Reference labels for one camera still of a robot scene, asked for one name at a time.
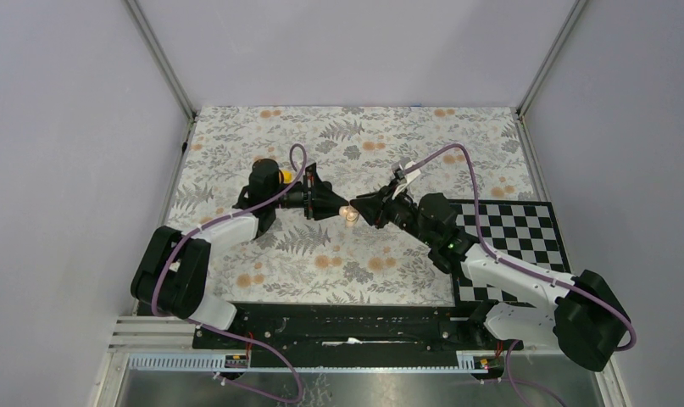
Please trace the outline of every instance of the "chessboard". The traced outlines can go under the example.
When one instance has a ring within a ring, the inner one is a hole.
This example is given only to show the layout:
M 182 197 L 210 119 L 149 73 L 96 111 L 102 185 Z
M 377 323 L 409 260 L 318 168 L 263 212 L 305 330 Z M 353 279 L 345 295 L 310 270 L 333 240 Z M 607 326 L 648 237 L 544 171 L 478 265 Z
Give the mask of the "chessboard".
M 457 199 L 452 204 L 459 212 L 457 225 L 476 236 L 474 201 Z M 551 203 L 482 200 L 479 214 L 481 234 L 494 248 L 545 269 L 571 273 Z M 453 289 L 457 304 L 486 299 L 518 301 L 496 287 L 465 279 L 454 279 Z

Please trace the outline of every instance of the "yellow object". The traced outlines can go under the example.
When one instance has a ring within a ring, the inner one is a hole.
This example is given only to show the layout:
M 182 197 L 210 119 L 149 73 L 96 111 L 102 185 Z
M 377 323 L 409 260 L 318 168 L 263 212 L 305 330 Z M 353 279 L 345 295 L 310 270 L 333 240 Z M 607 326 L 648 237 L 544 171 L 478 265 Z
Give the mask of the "yellow object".
M 282 176 L 284 176 L 284 180 L 283 180 L 283 181 L 284 181 L 285 184 L 288 184 L 288 183 L 292 182 L 292 180 L 294 179 L 294 176 L 293 176 L 292 173 L 289 172 L 289 171 L 282 170 L 282 171 L 281 171 L 281 174 L 282 174 Z

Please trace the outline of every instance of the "gray wall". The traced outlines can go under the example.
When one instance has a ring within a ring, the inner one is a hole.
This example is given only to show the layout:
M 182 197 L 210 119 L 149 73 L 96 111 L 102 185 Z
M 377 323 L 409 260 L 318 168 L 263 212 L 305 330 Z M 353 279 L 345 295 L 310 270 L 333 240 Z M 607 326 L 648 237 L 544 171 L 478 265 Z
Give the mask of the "gray wall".
M 515 106 L 574 0 L 141 0 L 190 99 Z
M 121 1 L 0 2 L 0 405 L 81 406 L 184 119 Z
M 528 125 L 573 265 L 638 330 L 634 406 L 684 405 L 684 0 L 592 1 Z

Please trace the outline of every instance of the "wall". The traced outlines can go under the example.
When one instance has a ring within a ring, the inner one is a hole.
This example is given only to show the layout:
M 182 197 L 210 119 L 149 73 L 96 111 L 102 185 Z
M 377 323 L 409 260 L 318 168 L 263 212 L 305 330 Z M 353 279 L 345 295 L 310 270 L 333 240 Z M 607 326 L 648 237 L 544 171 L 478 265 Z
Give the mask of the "wall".
M 527 119 L 573 265 L 638 330 L 633 405 L 684 406 L 684 0 L 591 2 Z
M 141 0 L 197 107 L 515 106 L 574 0 Z
M 0 406 L 81 406 L 185 120 L 121 1 L 0 2 Z

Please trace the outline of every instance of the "floral pattern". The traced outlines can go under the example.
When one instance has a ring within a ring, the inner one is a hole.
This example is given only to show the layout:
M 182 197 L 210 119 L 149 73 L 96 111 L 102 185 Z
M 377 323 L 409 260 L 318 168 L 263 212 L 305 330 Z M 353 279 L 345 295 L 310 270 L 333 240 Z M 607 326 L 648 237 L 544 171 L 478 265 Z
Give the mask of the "floral pattern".
M 232 210 L 252 163 L 271 158 L 292 170 L 295 142 L 347 199 L 386 185 L 400 159 L 421 160 L 450 142 L 469 149 L 482 198 L 536 198 L 507 108 L 207 107 L 168 225 L 189 230 Z M 410 190 L 417 199 L 471 198 L 464 155 L 451 150 L 431 161 Z M 394 226 L 347 228 L 341 217 L 318 222 L 301 209 L 278 210 L 262 237 L 210 260 L 208 288 L 232 301 L 453 304 L 450 277 L 427 252 Z

